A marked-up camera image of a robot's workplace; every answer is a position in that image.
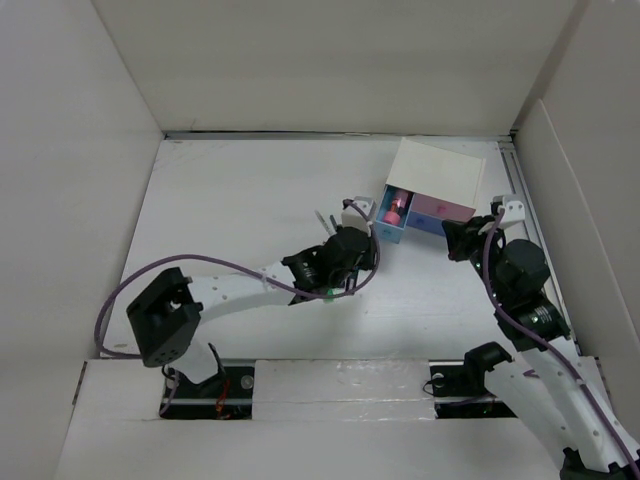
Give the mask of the pink drawer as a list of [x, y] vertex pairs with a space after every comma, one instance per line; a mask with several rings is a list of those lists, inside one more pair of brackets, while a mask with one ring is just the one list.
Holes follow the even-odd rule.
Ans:
[[454, 221], [467, 221], [472, 218], [476, 212], [474, 207], [461, 205], [420, 193], [413, 194], [410, 210], [419, 214]]

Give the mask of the light blue drawer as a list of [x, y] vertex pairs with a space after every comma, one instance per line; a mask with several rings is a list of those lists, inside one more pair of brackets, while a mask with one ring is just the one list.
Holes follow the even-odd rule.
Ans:
[[407, 226], [413, 193], [386, 185], [375, 217], [376, 232], [381, 240], [399, 244]]

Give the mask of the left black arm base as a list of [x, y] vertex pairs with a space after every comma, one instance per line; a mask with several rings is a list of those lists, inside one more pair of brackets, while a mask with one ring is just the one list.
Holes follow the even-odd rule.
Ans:
[[166, 420], [249, 420], [252, 418], [255, 360], [223, 360], [209, 343], [204, 350], [210, 378], [193, 383], [170, 366], [162, 368], [164, 393], [159, 416]]

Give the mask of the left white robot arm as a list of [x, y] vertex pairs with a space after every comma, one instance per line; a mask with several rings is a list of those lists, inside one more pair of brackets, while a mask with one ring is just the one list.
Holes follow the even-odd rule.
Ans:
[[270, 306], [341, 298], [357, 287], [349, 278], [376, 268], [374, 235], [340, 227], [317, 246], [257, 271], [236, 268], [225, 276], [188, 277], [178, 267], [162, 271], [129, 304], [126, 314], [147, 368], [169, 367], [201, 396], [222, 387], [221, 366], [196, 332], [223, 316]]

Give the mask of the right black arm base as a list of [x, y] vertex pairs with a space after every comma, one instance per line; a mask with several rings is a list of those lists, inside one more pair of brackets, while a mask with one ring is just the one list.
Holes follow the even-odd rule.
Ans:
[[437, 419], [515, 418], [513, 411], [491, 393], [485, 374], [513, 357], [497, 342], [468, 351], [462, 360], [430, 361], [430, 378], [422, 391], [434, 400]]

